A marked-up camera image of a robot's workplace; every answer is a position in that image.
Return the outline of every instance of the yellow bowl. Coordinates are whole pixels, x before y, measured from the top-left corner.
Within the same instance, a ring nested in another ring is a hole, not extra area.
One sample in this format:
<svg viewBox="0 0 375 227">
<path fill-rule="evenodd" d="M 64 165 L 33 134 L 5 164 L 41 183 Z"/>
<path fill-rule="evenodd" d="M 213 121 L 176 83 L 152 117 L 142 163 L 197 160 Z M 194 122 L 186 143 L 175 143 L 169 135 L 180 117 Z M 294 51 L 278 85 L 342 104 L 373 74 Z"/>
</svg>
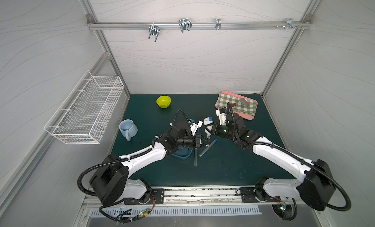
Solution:
<svg viewBox="0 0 375 227">
<path fill-rule="evenodd" d="M 160 96 L 157 98 L 156 103 L 161 108 L 167 108 L 171 104 L 171 98 L 168 96 Z"/>
</svg>

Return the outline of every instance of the green checkered cloth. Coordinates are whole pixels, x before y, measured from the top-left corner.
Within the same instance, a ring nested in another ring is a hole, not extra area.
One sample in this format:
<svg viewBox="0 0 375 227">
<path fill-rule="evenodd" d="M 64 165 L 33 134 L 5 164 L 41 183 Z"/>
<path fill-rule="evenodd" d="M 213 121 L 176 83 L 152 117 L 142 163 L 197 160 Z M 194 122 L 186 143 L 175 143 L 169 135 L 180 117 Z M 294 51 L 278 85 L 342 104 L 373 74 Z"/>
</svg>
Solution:
<svg viewBox="0 0 375 227">
<path fill-rule="evenodd" d="M 249 100 L 249 99 L 246 99 L 246 98 L 245 98 L 245 100 L 246 100 L 246 102 L 249 103 L 250 106 L 244 106 L 241 103 L 238 103 L 240 101 L 240 98 L 220 93 L 218 101 L 216 102 L 215 106 L 218 109 L 221 109 L 221 108 L 227 107 L 228 102 L 238 103 L 235 107 L 233 107 L 233 111 L 254 116 L 255 111 L 256 111 L 256 101 Z"/>
</svg>

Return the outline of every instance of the test tube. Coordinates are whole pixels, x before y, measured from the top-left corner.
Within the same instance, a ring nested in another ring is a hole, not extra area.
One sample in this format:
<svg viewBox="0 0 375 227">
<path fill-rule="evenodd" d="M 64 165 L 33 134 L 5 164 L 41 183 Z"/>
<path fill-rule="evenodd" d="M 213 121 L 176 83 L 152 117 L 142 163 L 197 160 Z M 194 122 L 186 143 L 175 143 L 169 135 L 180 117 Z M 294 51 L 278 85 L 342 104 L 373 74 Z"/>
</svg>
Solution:
<svg viewBox="0 0 375 227">
<path fill-rule="evenodd" d="M 199 155 L 199 157 L 202 157 L 202 155 L 203 155 L 204 153 L 206 153 L 206 151 L 208 151 L 209 148 L 210 148 L 213 144 L 215 144 L 215 142 L 217 142 L 217 141 L 218 141 L 218 140 L 215 139 L 213 142 L 211 142 L 211 143 L 209 144 L 209 146 L 207 146 L 206 149 L 204 149 L 204 150 L 202 151 L 202 153 Z"/>
<path fill-rule="evenodd" d="M 198 160 L 198 149 L 194 148 L 194 166 L 196 167 L 196 162 Z"/>
</svg>

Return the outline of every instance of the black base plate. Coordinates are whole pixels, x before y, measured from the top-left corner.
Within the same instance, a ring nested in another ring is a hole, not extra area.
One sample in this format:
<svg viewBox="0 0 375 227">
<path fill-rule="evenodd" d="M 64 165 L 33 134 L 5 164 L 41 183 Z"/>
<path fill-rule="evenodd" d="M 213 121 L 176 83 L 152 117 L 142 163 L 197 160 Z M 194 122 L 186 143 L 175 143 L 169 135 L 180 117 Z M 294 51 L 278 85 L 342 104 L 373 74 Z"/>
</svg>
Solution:
<svg viewBox="0 0 375 227">
<path fill-rule="evenodd" d="M 152 189 L 151 195 L 155 198 L 155 204 L 163 204 L 164 202 L 164 189 Z M 127 198 L 124 201 L 125 205 L 139 205 L 139 204 L 152 204 L 152 198 L 146 203 L 141 203 L 140 200 L 135 198 Z"/>
<path fill-rule="evenodd" d="M 259 203 L 259 201 L 255 198 L 256 195 L 254 192 L 254 187 L 240 187 L 239 193 L 241 193 L 241 201 L 243 203 Z M 264 203 L 272 202 L 277 202 L 277 200 L 274 197 L 267 195 L 267 201 Z"/>
</svg>

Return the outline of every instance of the wire basket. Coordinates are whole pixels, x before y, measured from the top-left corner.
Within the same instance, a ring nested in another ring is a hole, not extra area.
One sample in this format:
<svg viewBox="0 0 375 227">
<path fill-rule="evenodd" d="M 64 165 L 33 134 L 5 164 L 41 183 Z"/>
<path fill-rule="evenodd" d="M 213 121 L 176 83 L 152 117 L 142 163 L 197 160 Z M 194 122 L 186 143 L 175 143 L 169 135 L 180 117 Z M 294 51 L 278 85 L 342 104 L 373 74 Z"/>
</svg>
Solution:
<svg viewBox="0 0 375 227">
<path fill-rule="evenodd" d="M 72 91 L 65 100 L 74 95 L 70 106 L 64 108 L 64 102 L 44 127 L 65 144 L 99 144 L 124 89 L 118 76 L 92 76 L 87 72 L 90 78 L 81 79 L 83 88 Z"/>
</svg>

